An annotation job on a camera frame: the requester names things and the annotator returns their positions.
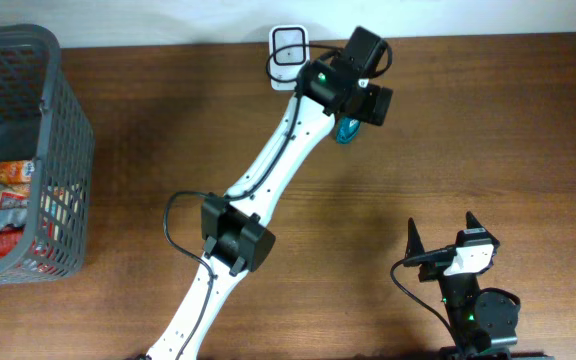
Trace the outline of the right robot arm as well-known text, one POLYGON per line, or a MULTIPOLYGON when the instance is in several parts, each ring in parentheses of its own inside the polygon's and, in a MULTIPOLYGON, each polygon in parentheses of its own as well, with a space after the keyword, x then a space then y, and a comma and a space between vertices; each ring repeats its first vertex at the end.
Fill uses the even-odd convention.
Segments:
POLYGON ((436 250, 424 249, 416 224, 409 219, 404 258, 390 270, 393 283, 449 332, 454 344, 440 349, 440 359, 546 359, 544 353, 511 351, 518 343, 521 300, 506 290, 479 285, 478 277, 494 265, 500 242, 472 212, 465 219, 466 228, 457 233, 455 242, 436 250), (397 280, 395 271, 400 266, 417 268, 421 282, 439 284, 446 316, 397 280))

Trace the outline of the red snack bag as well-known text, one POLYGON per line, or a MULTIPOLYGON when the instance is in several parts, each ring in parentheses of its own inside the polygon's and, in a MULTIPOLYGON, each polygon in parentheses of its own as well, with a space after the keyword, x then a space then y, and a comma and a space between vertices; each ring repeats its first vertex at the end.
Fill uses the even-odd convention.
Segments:
POLYGON ((23 228, 4 228, 0 231, 0 259, 9 254, 23 236, 23 228))

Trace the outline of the beige snack bag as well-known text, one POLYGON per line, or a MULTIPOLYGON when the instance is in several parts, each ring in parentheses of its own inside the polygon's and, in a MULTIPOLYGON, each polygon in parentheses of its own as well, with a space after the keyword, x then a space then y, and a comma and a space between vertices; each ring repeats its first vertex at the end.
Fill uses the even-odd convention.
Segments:
POLYGON ((30 196, 29 184, 1 184, 0 210, 26 208, 30 196))

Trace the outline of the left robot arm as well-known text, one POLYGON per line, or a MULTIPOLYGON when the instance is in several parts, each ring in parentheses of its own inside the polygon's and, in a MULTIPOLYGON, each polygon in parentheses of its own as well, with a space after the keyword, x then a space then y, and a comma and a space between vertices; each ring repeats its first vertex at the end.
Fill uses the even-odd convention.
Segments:
POLYGON ((284 115, 262 151, 223 195, 200 193, 201 254, 192 284, 147 359, 195 359, 228 296, 266 260, 275 235, 268 225, 282 193, 339 116, 383 124, 392 90, 373 84, 392 65, 388 42, 358 26, 343 47, 323 45, 311 59, 306 38, 269 41, 267 76, 292 89, 284 115))

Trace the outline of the teal mouthwash bottle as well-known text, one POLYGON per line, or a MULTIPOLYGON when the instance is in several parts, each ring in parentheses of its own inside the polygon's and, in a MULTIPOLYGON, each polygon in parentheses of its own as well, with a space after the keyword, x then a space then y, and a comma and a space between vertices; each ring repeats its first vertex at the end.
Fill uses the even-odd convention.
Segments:
POLYGON ((360 121, 349 117, 343 117, 339 121, 339 125, 337 128, 335 136, 336 142, 342 145, 347 145, 351 143, 358 135, 360 127, 361 127, 360 121))

